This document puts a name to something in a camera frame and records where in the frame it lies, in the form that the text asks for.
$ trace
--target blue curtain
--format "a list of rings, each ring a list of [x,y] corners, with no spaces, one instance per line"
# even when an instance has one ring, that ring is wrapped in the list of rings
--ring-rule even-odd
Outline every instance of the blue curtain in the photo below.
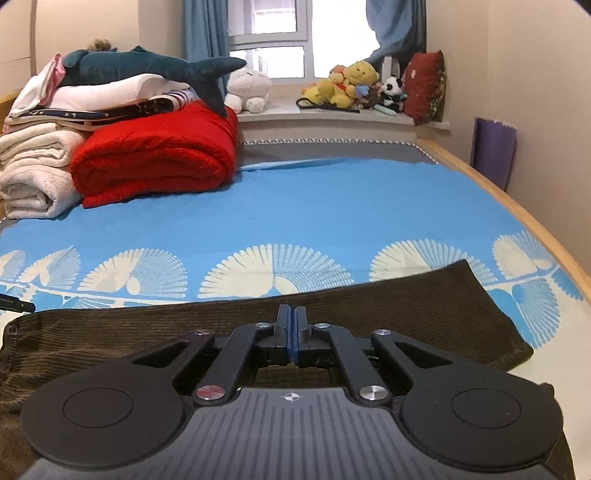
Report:
[[[368,62],[379,63],[384,56],[391,54],[400,63],[407,63],[413,54],[425,51],[425,0],[366,0],[365,12],[379,43]]]
[[[226,0],[184,0],[184,10],[185,59],[229,56]],[[227,76],[222,79],[224,92],[227,81]]]

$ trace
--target brown corduroy cloth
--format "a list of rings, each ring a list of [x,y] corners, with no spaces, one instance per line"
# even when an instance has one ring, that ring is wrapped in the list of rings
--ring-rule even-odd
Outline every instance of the brown corduroy cloth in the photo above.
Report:
[[[26,315],[7,326],[0,353],[0,480],[16,478],[34,461],[18,416],[35,389],[198,327],[228,335],[246,323],[273,322],[282,303],[305,306],[310,323],[341,325],[360,337],[387,328],[504,370],[533,353],[466,261],[413,277],[283,297]],[[327,375],[319,369],[268,368],[257,384],[322,387]],[[566,442],[557,450],[559,466],[572,468]],[[569,479],[566,470],[559,469]]]

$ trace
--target folded white blanket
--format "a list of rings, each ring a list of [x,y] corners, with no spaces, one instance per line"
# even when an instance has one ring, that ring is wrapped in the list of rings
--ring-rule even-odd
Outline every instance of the folded white blanket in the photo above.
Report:
[[[7,218],[55,218],[81,200],[70,172],[34,165],[0,173]]]
[[[65,167],[70,154],[89,134],[41,124],[0,137],[0,166],[6,170],[26,165]]]

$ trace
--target panda plush toy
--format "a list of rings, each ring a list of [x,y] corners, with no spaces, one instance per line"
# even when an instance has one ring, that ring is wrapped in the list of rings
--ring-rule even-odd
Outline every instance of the panda plush toy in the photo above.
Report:
[[[386,108],[396,113],[402,112],[404,101],[408,95],[402,91],[402,80],[397,77],[390,77],[381,86],[382,100],[380,102]]]

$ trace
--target black strap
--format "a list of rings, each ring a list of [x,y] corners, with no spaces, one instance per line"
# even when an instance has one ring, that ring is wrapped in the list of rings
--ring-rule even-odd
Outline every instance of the black strap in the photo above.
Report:
[[[316,103],[312,103],[310,101],[310,99],[307,99],[306,97],[298,98],[295,102],[296,102],[295,104],[301,110],[310,109],[310,108],[320,108],[322,110],[337,110],[339,112],[360,113],[360,111],[357,110],[356,108],[341,108],[341,107],[338,107],[332,103],[321,103],[321,104],[317,105]]]

